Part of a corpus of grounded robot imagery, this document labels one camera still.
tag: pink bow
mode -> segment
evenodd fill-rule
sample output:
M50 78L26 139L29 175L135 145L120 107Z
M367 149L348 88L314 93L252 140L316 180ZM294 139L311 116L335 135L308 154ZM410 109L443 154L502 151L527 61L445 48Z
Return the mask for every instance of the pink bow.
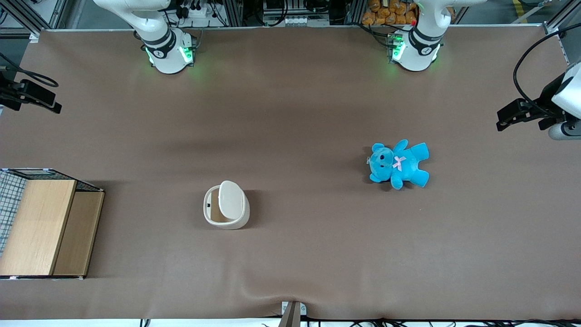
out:
M395 159L397 161L396 163L393 164L393 167L397 168L397 170L401 171L401 162L406 160L406 158L405 157L400 158L398 156L395 156L393 159Z

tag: brown tablecloth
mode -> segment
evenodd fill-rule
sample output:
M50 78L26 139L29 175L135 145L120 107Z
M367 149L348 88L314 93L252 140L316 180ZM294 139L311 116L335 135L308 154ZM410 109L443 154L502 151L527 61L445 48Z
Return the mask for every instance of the brown tablecloth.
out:
M421 73L360 29L208 31L166 76L131 33L42 33L22 66L61 86L60 115L0 118L0 164L107 191L86 280L0 282L0 318L573 318L581 310L581 151L535 123L496 131L541 27L448 31ZM557 40L520 79L565 68ZM426 142L425 189L371 184L376 142ZM244 229L208 225L223 180Z

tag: trash can lid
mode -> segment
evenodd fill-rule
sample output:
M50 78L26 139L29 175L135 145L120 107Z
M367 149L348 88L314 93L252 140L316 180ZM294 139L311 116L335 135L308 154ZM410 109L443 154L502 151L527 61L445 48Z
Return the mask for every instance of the trash can lid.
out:
M234 182L223 181L218 191L218 206L228 219L236 220L242 217L245 210L244 191Z

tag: blue teddy bear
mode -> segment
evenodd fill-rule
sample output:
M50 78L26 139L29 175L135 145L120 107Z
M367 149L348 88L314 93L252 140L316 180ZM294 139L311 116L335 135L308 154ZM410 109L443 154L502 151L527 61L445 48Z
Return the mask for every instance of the blue teddy bear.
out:
M394 189L403 187L404 181L409 181L420 187L426 186L430 174L418 168L418 163L429 158L430 153L425 143L414 145L406 150L407 140L401 140L393 151L381 143L375 143L369 158L371 175L369 178L375 183L391 179Z

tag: white trash can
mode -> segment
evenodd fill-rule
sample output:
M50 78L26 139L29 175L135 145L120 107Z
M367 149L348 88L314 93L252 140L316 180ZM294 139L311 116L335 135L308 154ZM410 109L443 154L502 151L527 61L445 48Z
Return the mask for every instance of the white trash can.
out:
M229 180L208 190L204 197L204 217L210 225L222 229L239 229L250 218L246 194Z

